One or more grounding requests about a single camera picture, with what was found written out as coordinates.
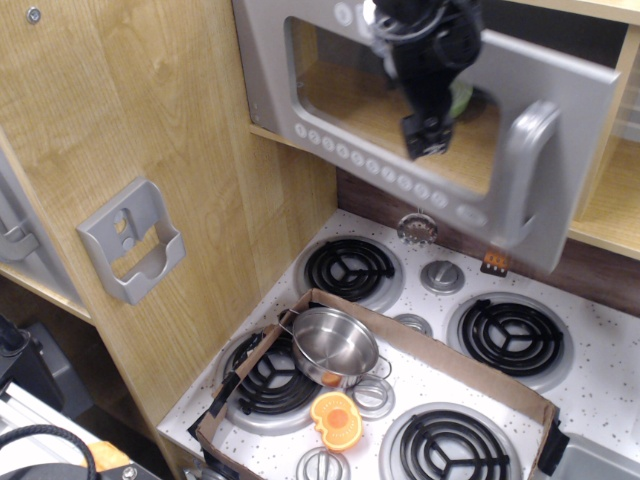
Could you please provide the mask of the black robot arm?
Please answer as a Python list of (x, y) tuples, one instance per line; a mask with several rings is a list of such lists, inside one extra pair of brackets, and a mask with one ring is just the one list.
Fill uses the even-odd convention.
[(375, 1), (371, 29), (387, 75), (411, 114), (401, 121), (408, 156), (447, 151), (453, 134), (451, 85), (479, 57), (478, 1)]

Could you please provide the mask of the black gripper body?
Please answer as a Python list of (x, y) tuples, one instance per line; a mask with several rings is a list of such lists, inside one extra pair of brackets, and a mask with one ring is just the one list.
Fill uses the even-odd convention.
[(412, 113), (401, 121), (402, 133), (411, 160), (447, 152), (453, 135), (452, 94), (443, 89), (404, 87)]

